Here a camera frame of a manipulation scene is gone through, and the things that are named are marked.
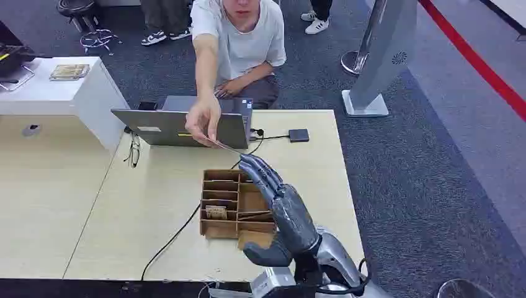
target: red stripe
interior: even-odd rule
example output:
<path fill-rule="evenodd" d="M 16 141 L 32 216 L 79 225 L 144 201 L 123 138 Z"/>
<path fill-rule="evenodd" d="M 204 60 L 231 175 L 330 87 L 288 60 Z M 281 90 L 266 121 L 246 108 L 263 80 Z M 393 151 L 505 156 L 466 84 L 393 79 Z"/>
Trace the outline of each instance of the red stripe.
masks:
<path fill-rule="evenodd" d="M 457 50 L 468 60 L 473 68 L 497 91 L 498 94 L 526 121 L 526 102 L 501 77 L 480 58 L 470 45 L 460 36 L 455 28 L 445 19 L 430 0 L 419 0 L 422 7 L 437 23 L 442 32 L 451 40 Z"/>

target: sneaker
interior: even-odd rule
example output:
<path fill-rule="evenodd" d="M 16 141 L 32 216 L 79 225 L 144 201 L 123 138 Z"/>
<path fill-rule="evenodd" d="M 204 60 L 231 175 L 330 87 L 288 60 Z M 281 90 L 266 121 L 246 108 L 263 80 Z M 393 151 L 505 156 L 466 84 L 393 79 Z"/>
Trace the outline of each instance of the sneaker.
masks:
<path fill-rule="evenodd" d="M 192 33 L 190 32 L 190 28 L 185 29 L 182 32 L 179 32 L 178 34 L 168 33 L 168 36 L 170 36 L 171 40 L 182 39 L 182 38 L 185 38 L 185 37 L 190 36 L 190 35 L 192 35 Z"/>
<path fill-rule="evenodd" d="M 306 14 L 302 14 L 301 19 L 305 22 L 314 22 L 316 19 L 316 13 L 314 11 L 309 11 Z"/>
<path fill-rule="evenodd" d="M 309 27 L 307 27 L 307 29 L 305 29 L 305 33 L 317 34 L 327 28 L 329 28 L 329 20 L 319 20 L 315 18 L 314 22 Z"/>
<path fill-rule="evenodd" d="M 160 30 L 156 33 L 150 33 L 145 39 L 141 41 L 142 45 L 154 45 L 156 43 L 162 42 L 166 39 L 166 34 L 164 34 L 164 31 Z"/>

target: gray pants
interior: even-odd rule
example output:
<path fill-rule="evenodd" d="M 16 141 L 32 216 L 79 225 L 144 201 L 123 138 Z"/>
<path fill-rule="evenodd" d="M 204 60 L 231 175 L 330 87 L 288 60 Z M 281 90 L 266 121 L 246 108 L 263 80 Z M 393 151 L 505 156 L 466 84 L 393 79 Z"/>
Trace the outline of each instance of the gray pants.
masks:
<path fill-rule="evenodd" d="M 269 109 L 278 99 L 279 87 L 274 75 L 258 79 L 246 86 L 237 95 L 238 97 L 248 97 L 252 99 L 252 109 Z"/>
<path fill-rule="evenodd" d="M 190 12 L 187 0 L 141 0 L 141 8 L 146 26 L 152 31 L 177 34 L 188 28 Z"/>

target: robotic arm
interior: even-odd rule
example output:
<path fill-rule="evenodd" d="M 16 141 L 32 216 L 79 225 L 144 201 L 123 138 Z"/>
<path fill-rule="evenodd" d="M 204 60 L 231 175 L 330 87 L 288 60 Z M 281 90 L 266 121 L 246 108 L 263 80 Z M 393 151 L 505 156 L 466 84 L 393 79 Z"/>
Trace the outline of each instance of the robotic arm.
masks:
<path fill-rule="evenodd" d="M 254 264 L 268 267 L 253 283 L 262 289 L 253 288 L 254 298 L 297 297 L 292 295 L 298 294 L 317 298 L 327 295 L 391 297 L 374 285 L 370 276 L 361 275 L 334 235 L 317 231 L 296 189 L 284 184 L 263 159 L 242 154 L 239 168 L 260 189 L 278 228 L 268 249 L 255 243 L 247 243 L 243 249 Z M 296 264 L 293 282 L 280 269 L 288 267 L 292 260 Z"/>

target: man's right hand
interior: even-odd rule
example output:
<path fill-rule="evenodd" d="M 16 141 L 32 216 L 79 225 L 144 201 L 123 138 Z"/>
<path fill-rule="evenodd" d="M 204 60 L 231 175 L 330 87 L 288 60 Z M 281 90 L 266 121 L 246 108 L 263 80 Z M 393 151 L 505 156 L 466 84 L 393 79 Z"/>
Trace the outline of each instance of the man's right hand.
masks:
<path fill-rule="evenodd" d="M 213 94 L 200 96 L 186 115 L 185 128 L 192 134 L 194 140 L 205 146 L 214 147 L 215 145 L 208 138 L 217 141 L 217 123 L 220 116 L 221 107 L 217 98 Z"/>

